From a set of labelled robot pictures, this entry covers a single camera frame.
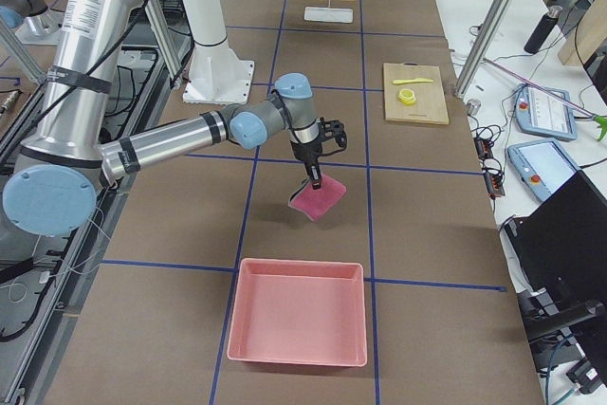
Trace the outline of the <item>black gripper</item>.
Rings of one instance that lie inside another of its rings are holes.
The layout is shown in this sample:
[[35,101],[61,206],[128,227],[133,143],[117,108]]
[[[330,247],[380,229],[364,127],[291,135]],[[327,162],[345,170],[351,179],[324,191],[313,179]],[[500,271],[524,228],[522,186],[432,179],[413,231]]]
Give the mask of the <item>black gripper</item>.
[[310,142],[290,142],[294,157],[304,164],[307,172],[308,182],[313,190],[322,187],[322,172],[319,165],[319,157],[322,154],[322,141],[315,138]]

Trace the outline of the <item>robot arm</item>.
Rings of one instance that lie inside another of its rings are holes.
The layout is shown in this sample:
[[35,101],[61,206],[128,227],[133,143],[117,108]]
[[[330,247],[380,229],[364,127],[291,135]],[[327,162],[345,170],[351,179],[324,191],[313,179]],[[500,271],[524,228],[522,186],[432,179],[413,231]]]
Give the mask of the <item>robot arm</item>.
[[48,10],[45,0],[1,0],[1,19],[9,28],[18,28],[28,17],[37,17]]
[[313,189],[322,184],[321,127],[305,75],[290,73],[264,101],[248,102],[254,64],[230,48],[220,0],[182,0],[193,37],[188,102],[214,109],[106,144],[99,134],[129,17],[152,0],[68,0],[35,130],[18,142],[1,193],[12,225],[43,236],[87,222],[100,189],[156,163],[232,140],[253,149],[287,131]]

